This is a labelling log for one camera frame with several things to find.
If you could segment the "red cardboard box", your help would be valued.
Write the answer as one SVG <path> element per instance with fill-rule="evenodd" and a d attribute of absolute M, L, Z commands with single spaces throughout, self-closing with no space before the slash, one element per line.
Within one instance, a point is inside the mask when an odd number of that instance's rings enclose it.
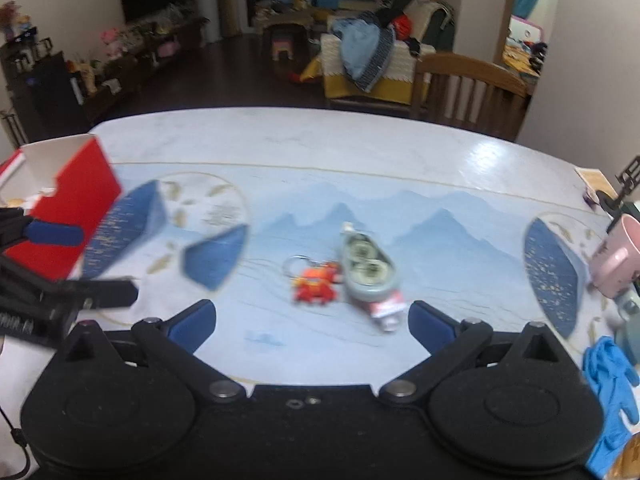
<path fill-rule="evenodd" d="M 79 226 L 84 238 L 75 247 L 25 240 L 4 254 L 49 280 L 68 278 L 120 192 L 91 133 L 21 146 L 1 165 L 2 205 L 22 207 L 39 221 Z"/>

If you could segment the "small red white tube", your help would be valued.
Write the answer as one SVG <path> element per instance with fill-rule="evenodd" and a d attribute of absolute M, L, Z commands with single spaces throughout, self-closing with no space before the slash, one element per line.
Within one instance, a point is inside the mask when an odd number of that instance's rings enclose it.
<path fill-rule="evenodd" d="M 393 333 L 400 327 L 407 308 L 407 303 L 401 291 L 395 289 L 386 299 L 369 302 L 366 310 L 370 318 L 384 333 Z"/>

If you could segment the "grey-green correction tape dispenser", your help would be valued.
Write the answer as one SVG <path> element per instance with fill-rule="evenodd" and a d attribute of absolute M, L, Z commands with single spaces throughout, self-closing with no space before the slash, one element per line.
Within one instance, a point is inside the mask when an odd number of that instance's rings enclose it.
<path fill-rule="evenodd" d="M 343 285 L 352 299 L 376 304 L 398 289 L 395 263 L 369 234 L 350 222 L 342 226 L 341 272 Z"/>

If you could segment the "blue rubber glove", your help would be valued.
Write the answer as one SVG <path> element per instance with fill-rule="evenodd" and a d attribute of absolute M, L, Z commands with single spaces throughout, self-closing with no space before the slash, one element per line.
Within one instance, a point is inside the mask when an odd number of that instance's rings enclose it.
<path fill-rule="evenodd" d="M 603 410 L 603 429 L 594 447 L 588 468 L 603 479 L 631 439 L 624 419 L 638 425 L 639 410 L 634 388 L 639 376 L 623 350 L 609 336 L 603 336 L 582 358 L 582 372 Z"/>

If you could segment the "grey-green mug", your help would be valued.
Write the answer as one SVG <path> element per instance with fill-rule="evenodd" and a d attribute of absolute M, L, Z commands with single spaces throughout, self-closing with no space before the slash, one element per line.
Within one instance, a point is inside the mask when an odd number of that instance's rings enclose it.
<path fill-rule="evenodd" d="M 618 296 L 615 302 L 618 315 L 623 319 L 623 324 L 616 330 L 615 342 L 628 361 L 637 366 L 640 359 L 639 295 L 634 289 L 629 289 Z"/>

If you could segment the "pink mug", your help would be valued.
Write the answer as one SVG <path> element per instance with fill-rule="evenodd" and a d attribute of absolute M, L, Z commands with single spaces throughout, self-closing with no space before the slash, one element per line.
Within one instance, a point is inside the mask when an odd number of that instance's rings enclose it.
<path fill-rule="evenodd" d="M 602 240 L 589 263 L 591 284 L 603 296 L 614 299 L 639 278 L 639 221 L 623 214 Z"/>

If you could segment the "pink pig plush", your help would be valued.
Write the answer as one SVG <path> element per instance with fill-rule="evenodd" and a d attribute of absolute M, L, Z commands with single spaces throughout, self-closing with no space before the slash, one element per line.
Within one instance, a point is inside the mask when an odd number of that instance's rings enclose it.
<path fill-rule="evenodd" d="M 116 60 L 116 58 L 122 56 L 122 42 L 117 28 L 104 30 L 100 35 L 100 39 L 104 44 L 105 54 L 109 60 Z"/>

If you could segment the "black phone stand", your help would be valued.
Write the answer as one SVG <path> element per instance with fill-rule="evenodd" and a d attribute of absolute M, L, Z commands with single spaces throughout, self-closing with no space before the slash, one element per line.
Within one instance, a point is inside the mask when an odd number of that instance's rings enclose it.
<path fill-rule="evenodd" d="M 632 218 L 639 220 L 639 206 L 635 202 L 630 202 L 628 198 L 639 187 L 640 181 L 640 156 L 637 155 L 628 166 L 617 176 L 618 183 L 622 186 L 620 192 L 608 199 L 608 214 L 612 221 L 606 232 L 611 232 L 614 226 L 620 221 L 624 214 L 629 214 Z"/>

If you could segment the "wooden chair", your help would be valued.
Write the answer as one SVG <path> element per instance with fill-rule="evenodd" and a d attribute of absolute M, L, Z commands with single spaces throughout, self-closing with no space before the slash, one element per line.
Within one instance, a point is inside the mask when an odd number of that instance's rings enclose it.
<path fill-rule="evenodd" d="M 526 109 L 527 87 L 510 70 L 451 52 L 416 61 L 409 117 L 513 142 Z"/>

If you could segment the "pink stool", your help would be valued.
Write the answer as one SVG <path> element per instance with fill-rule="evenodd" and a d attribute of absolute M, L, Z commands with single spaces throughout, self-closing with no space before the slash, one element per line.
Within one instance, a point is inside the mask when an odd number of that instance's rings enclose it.
<path fill-rule="evenodd" d="M 275 36 L 271 39 L 271 58 L 273 62 L 293 61 L 295 58 L 294 40 L 291 36 Z"/>

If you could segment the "sofa with clothes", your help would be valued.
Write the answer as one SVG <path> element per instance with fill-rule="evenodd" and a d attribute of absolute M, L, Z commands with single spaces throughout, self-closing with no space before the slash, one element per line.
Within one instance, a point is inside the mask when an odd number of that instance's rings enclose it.
<path fill-rule="evenodd" d="M 330 101 L 407 105 L 416 60 L 451 51 L 455 34 L 456 14 L 444 0 L 381 0 L 357 15 L 331 16 L 319 53 L 294 80 L 321 82 Z"/>

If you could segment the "red figure keychain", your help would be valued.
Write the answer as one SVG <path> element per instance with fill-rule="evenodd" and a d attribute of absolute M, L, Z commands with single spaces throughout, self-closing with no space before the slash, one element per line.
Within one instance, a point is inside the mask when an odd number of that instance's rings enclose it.
<path fill-rule="evenodd" d="M 283 274 L 290 280 L 296 304 L 320 304 L 325 307 L 338 299 L 337 286 L 342 269 L 337 261 L 314 261 L 303 255 L 287 258 Z"/>

